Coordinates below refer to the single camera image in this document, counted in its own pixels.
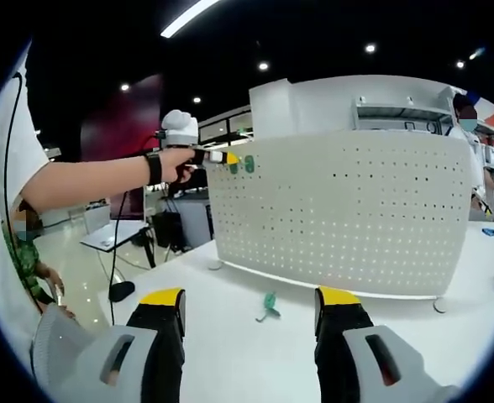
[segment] hand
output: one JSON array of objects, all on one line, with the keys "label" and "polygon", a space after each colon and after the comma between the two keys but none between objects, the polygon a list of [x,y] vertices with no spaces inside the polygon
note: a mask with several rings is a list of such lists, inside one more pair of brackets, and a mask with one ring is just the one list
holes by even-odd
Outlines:
[{"label": "hand", "polygon": [[60,278],[57,271],[50,268],[47,278],[51,280],[51,283],[53,283],[53,285],[59,287],[60,293],[64,296],[64,283],[62,282],[62,279]]},{"label": "hand", "polygon": [[[194,156],[195,151],[192,149],[165,149],[161,151],[161,180],[167,183],[176,181],[178,179],[176,167],[185,164]],[[183,170],[180,182],[189,181],[192,171],[192,168],[186,167],[186,169]]]},{"label": "hand", "polygon": [[73,313],[72,311],[70,311],[66,305],[61,305],[60,306],[61,310],[66,314],[67,317],[69,317],[70,319],[75,319],[76,318],[76,314]]},{"label": "hand", "polygon": [[37,301],[37,302],[38,302],[39,309],[42,311],[42,314],[44,314],[45,311],[47,311],[47,305],[43,302],[40,302],[40,301]]}]

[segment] person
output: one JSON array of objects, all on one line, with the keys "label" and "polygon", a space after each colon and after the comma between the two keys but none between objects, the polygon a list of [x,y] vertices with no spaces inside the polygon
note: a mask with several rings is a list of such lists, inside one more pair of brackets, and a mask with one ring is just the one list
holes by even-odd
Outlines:
[{"label": "person", "polygon": [[[9,219],[9,211],[19,197],[35,211],[43,212],[154,185],[152,181],[189,180],[191,170],[178,167],[194,157],[192,149],[166,149],[151,160],[135,156],[99,162],[49,161],[36,138],[27,103],[26,53],[18,45],[17,51],[3,59],[9,65],[0,66],[0,222]],[[21,284],[0,226],[0,329],[28,371],[29,349],[39,320],[40,314]]]},{"label": "person", "polygon": [[[473,107],[473,102],[459,93],[453,98],[453,108],[458,124],[451,128],[447,135],[453,139],[463,140],[469,145],[471,195],[477,195],[482,201],[485,201],[486,193],[494,190],[494,181],[485,168],[481,142],[473,133],[476,127],[476,110]],[[480,203],[474,204],[473,199],[474,197],[471,198],[471,206],[479,206]]]},{"label": "person", "polygon": [[[19,279],[26,283],[28,292],[32,293],[39,310],[43,313],[49,304],[55,303],[55,300],[45,292],[37,279],[49,279],[53,286],[58,287],[62,295],[65,287],[58,272],[39,258],[38,249],[34,246],[38,231],[30,228],[34,214],[32,207],[23,200],[11,214],[10,228],[6,222],[3,223],[3,235],[14,266],[20,268]],[[63,309],[68,317],[75,318],[74,313],[65,306]]]}]

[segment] black ceiling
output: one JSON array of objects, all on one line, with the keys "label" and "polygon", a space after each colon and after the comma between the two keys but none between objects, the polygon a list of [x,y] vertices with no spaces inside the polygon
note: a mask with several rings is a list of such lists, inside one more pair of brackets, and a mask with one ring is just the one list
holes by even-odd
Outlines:
[{"label": "black ceiling", "polygon": [[[81,0],[43,8],[28,61],[29,106],[45,142],[78,156],[81,121],[123,82],[164,74],[164,111],[199,121],[249,103],[249,89],[287,78],[417,76],[494,102],[494,10],[432,0],[222,0],[171,39],[159,32],[195,0]],[[375,42],[368,55],[365,45]],[[479,47],[486,53],[473,61]],[[466,60],[463,70],[455,68]],[[260,72],[266,60],[271,67]],[[199,96],[198,105],[192,99]]]}]

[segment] table leg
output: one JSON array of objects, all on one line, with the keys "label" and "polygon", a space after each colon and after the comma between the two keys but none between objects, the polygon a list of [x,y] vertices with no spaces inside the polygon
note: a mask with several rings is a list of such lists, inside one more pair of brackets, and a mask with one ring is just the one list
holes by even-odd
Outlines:
[{"label": "table leg", "polygon": [[142,230],[140,234],[143,239],[143,246],[145,247],[146,258],[148,259],[148,263],[150,267],[153,269],[155,267],[154,255],[152,254],[152,249],[150,248],[150,241],[148,239],[148,235],[146,235],[146,229]]}]

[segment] face mask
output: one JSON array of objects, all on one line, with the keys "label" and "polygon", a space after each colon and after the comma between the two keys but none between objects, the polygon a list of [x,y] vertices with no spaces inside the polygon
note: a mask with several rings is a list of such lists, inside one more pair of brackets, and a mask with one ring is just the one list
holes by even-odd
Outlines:
[{"label": "face mask", "polygon": [[466,132],[472,132],[476,128],[476,119],[460,119],[460,126]]},{"label": "face mask", "polygon": [[27,231],[27,223],[25,221],[14,221],[12,226],[15,235],[22,241],[32,241],[38,236],[36,231]]}]

